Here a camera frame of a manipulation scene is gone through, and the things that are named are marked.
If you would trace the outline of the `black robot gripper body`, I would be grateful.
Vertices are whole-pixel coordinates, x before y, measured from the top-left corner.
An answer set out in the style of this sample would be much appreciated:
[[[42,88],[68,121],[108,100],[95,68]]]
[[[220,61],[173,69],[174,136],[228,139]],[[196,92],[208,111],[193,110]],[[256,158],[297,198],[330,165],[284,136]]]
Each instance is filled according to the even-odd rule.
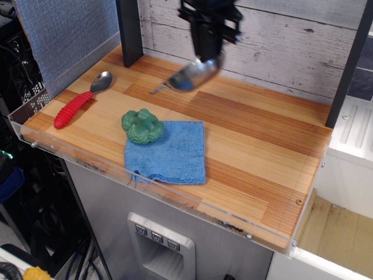
[[[223,24],[223,40],[233,44],[241,41],[240,21],[243,15],[234,1],[181,1],[178,13],[190,24]]]

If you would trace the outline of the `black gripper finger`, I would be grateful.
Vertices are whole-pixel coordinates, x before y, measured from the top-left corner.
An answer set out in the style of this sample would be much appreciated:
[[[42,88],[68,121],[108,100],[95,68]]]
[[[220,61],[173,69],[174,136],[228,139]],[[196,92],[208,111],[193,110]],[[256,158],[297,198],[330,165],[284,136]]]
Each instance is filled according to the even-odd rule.
[[[221,53],[223,45],[223,24],[209,25],[203,27],[203,61],[216,58]]]
[[[206,61],[205,42],[206,42],[206,26],[201,23],[191,23],[191,35],[195,55],[201,62]]]

